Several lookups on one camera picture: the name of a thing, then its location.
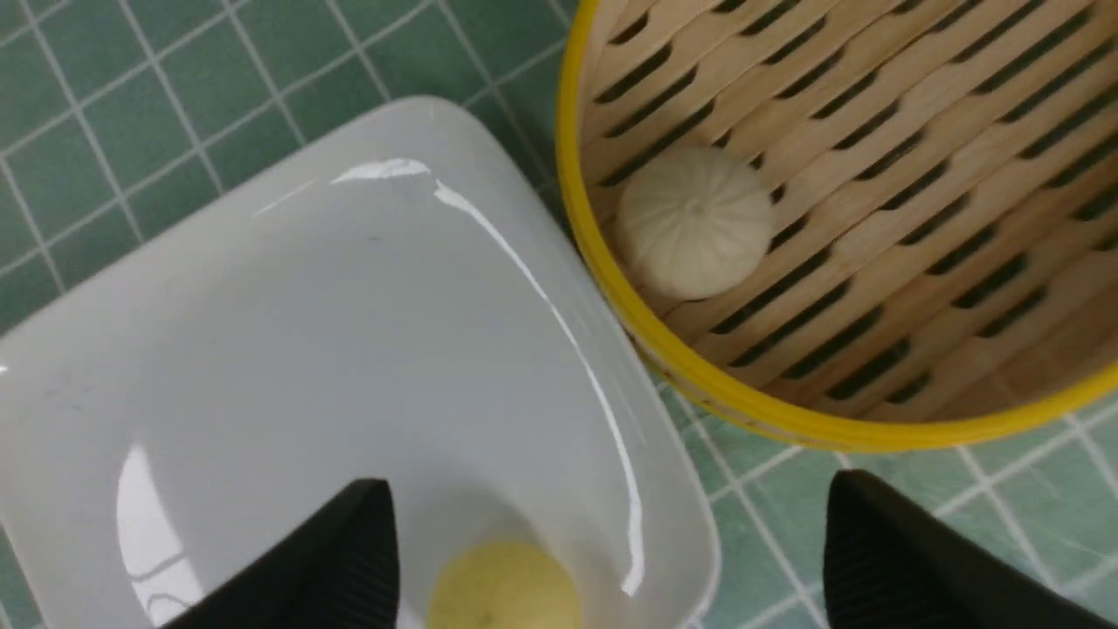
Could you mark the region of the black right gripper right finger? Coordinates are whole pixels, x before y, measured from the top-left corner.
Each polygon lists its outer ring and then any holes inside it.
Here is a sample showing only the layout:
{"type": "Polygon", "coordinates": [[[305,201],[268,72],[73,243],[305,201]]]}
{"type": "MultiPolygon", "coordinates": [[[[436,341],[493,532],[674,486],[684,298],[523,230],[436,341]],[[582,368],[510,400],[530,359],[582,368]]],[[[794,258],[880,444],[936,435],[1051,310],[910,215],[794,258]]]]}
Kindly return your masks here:
{"type": "Polygon", "coordinates": [[[823,593],[833,628],[1107,628],[878,475],[834,475],[823,593]]]}

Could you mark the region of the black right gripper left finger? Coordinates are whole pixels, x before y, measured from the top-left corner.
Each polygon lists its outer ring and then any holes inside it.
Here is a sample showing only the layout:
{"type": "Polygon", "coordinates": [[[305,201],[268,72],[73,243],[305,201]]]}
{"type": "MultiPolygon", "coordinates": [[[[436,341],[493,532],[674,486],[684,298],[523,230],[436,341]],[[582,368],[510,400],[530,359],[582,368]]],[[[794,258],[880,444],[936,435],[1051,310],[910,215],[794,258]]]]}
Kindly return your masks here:
{"type": "Polygon", "coordinates": [[[169,628],[394,628],[402,565],[389,483],[350,482],[169,628]]]}

